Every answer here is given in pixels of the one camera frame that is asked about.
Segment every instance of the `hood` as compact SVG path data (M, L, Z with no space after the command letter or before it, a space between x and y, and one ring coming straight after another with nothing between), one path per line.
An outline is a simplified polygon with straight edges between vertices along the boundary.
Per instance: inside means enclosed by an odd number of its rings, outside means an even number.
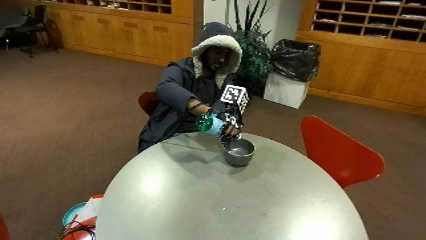
M219 22L211 22L203 31L199 45L192 49L196 78L202 76L203 63L200 57L206 49L211 46L228 47L232 49L230 64L216 73L216 84L219 88L222 88L228 74L236 73L240 66L243 50L235 36L236 33L230 27Z

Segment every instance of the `hooded jacket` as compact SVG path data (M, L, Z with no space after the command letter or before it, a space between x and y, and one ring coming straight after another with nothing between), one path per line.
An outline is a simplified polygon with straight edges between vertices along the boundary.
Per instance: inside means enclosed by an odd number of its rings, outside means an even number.
M200 78L203 72L202 54L211 46L232 49L230 64L218 71L215 83L211 83L212 80ZM156 88L162 103L142 131L139 152L175 135L186 119L192 115L187 112L191 99L199 99L214 106L222 97L226 86L232 83L232 73L239 70L243 54L240 44L235 39L235 31L222 23L210 23L192 53L192 58L172 62L163 72Z

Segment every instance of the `teal object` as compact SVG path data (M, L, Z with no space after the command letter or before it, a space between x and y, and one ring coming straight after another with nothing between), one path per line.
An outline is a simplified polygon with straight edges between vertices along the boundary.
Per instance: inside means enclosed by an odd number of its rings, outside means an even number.
M77 214L81 212L81 210L85 208L87 202L79 203L78 205L73 206L63 217L63 226L67 227L67 225L73 222L73 219L75 218Z
M199 119L199 130L218 137L223 133L224 122L216 118L216 114L204 114Z

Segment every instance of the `red chair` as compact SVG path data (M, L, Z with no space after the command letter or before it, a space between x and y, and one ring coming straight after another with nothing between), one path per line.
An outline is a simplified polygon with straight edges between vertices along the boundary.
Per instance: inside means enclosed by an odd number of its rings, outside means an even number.
M11 240L9 226L6 225L2 213L0 213L0 240Z
M384 173L383 156L319 117L307 116L302 127L308 158L343 188Z
M142 106L146 113L151 116L160 105L160 100L156 92L144 92L139 97L139 105Z

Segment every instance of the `black trash bag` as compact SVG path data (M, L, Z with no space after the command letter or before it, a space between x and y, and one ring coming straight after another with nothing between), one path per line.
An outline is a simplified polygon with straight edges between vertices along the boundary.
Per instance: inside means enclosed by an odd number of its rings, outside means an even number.
M319 44L283 39L272 48L274 71L292 80L309 82L319 75L320 54Z

